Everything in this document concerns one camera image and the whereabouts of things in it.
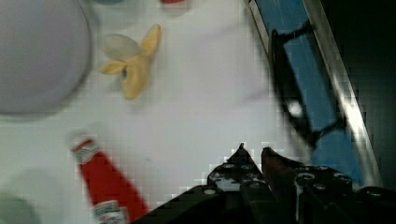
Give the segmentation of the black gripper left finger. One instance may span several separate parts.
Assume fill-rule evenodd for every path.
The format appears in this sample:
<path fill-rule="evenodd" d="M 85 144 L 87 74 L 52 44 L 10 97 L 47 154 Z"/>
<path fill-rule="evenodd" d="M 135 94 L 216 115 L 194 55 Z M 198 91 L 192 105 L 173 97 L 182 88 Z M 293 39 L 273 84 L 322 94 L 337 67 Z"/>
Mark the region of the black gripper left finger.
<path fill-rule="evenodd" d="M 233 155 L 212 170 L 206 179 L 206 193 L 214 195 L 227 192 L 239 192 L 247 184 L 251 188 L 265 185 L 258 166 L 241 143 Z"/>

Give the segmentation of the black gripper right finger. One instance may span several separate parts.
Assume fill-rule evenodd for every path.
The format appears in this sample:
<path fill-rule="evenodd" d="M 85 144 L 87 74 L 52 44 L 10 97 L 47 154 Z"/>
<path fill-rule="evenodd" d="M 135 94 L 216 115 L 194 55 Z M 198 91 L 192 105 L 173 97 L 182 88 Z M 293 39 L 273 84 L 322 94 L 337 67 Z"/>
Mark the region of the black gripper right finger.
<path fill-rule="evenodd" d="M 351 179 L 333 168 L 303 164 L 270 147 L 262 150 L 261 160 L 264 180 L 283 203 L 327 205 L 352 198 Z"/>

